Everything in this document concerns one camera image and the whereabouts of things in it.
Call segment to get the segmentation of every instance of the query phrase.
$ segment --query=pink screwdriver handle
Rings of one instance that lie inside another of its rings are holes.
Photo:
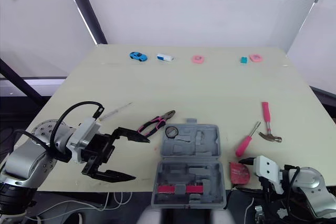
[[[265,122],[269,123],[271,121],[271,115],[269,114],[268,102],[262,102],[261,105],[263,107]]]
[[[236,156],[241,157],[244,154],[244,151],[246,150],[248,144],[252,140],[251,136],[247,136],[244,141],[239,145],[238,149],[236,150]]]

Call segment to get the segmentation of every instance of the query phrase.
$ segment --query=blue toy car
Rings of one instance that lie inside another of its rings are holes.
[[[140,53],[140,52],[131,52],[130,57],[132,59],[138,60],[138,61],[146,61],[147,60],[147,56]]]

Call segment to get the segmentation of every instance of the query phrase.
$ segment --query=light yellow tabletop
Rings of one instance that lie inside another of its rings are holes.
[[[139,51],[146,62],[132,60],[129,53]],[[159,61],[156,54],[175,57]],[[263,62],[240,63],[241,57],[261,54]],[[191,62],[193,55],[205,56],[203,64]],[[253,136],[243,157],[265,155],[284,164],[317,169],[327,185],[336,185],[336,126],[308,85],[299,76],[286,54],[277,48],[184,48],[134,45],[99,45],[66,79],[33,120],[28,130],[47,120],[57,119],[80,101],[98,101],[105,112],[129,102],[127,108],[103,121],[101,133],[111,134],[117,127],[136,130],[140,125],[176,110],[169,123],[198,123],[219,127],[226,189],[231,188],[229,162],[235,148],[257,121],[266,132],[261,102],[268,101],[272,132],[282,143]],[[86,105],[69,114],[65,122],[77,127],[96,107]],[[44,191],[151,191],[156,166],[161,160],[163,130],[150,137],[151,143],[136,143],[125,137],[116,140],[111,158],[100,167],[137,177],[121,183],[107,183],[81,174],[84,164],[58,162],[39,187]],[[27,138],[22,137],[18,145]],[[260,183],[252,175],[250,188]]]

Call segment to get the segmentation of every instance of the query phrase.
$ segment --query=hammer head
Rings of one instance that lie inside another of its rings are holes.
[[[265,135],[262,132],[259,132],[259,136],[261,136],[263,139],[267,141],[278,142],[278,143],[282,142],[282,138],[280,136],[273,136],[272,134]]]

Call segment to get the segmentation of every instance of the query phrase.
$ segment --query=black ring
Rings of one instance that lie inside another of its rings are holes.
[[[176,130],[176,134],[173,135],[173,136],[168,136],[167,130],[168,130],[169,128],[173,128],[174,130]],[[166,133],[166,136],[167,136],[168,138],[175,138],[175,137],[179,134],[179,130],[178,130],[176,127],[174,127],[174,126],[169,126],[169,127],[166,128],[165,133]]]

